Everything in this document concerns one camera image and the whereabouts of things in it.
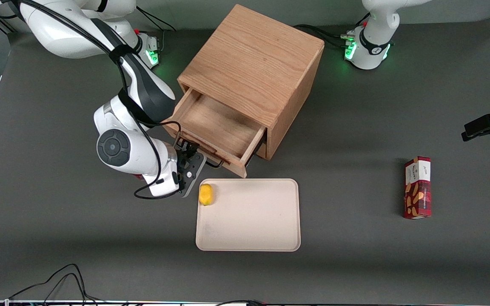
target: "table surface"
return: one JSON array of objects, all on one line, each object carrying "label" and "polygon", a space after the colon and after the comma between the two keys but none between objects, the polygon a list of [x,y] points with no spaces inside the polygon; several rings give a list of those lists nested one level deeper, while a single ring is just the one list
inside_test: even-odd
[{"label": "table surface", "polygon": [[[177,76],[210,33],[166,33],[155,72],[177,95]],[[490,20],[402,25],[375,71],[325,49],[274,158],[247,170],[299,184],[302,245],[284,253],[198,250],[197,190],[134,199],[142,182],[97,158],[92,115],[120,88],[109,59],[58,58],[30,34],[10,40],[0,82],[0,298],[77,263],[88,292],[111,300],[490,304],[490,136],[460,136],[490,113]],[[169,141],[162,128],[152,135]],[[416,155],[432,158],[433,216],[410,221],[403,163]],[[200,180],[235,177],[207,168]],[[69,282],[56,298],[79,296]]]}]

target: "red box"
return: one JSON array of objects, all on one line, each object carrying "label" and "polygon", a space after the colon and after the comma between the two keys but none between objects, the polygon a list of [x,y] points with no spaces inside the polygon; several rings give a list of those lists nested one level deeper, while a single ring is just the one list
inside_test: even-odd
[{"label": "red box", "polygon": [[406,163],[404,218],[422,219],[432,215],[430,195],[430,158],[418,156]]}]

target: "yellow lemon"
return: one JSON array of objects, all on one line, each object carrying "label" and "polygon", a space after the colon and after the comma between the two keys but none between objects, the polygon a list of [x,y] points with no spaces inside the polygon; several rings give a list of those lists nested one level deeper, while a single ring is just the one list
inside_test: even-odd
[{"label": "yellow lemon", "polygon": [[200,186],[199,201],[204,206],[213,202],[213,188],[210,184],[202,184]]}]

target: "wooden cabinet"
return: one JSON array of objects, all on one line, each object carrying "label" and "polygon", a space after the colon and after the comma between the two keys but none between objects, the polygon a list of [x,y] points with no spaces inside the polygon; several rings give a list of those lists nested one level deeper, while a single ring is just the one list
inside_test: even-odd
[{"label": "wooden cabinet", "polygon": [[255,149],[273,157],[311,91],[323,48],[317,37],[236,5],[177,78],[185,95],[168,120],[245,178]]}]

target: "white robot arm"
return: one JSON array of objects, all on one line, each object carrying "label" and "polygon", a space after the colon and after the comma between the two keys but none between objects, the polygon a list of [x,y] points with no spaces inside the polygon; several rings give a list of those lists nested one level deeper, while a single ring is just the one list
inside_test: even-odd
[{"label": "white robot arm", "polygon": [[[197,146],[166,144],[146,134],[173,114],[175,95],[150,71],[147,50],[125,19],[135,0],[3,0],[12,2],[19,17],[53,54],[84,58],[108,54],[119,66],[123,89],[94,113],[100,134],[97,153],[103,163],[125,173],[141,174],[152,197],[187,196],[206,158]],[[124,71],[130,76],[128,87]]]},{"label": "white robot arm", "polygon": [[348,31],[349,42],[345,58],[356,67],[370,70],[377,68],[387,57],[390,39],[400,25],[399,8],[418,6],[431,0],[362,0],[362,5],[370,12],[366,26],[359,25]]}]

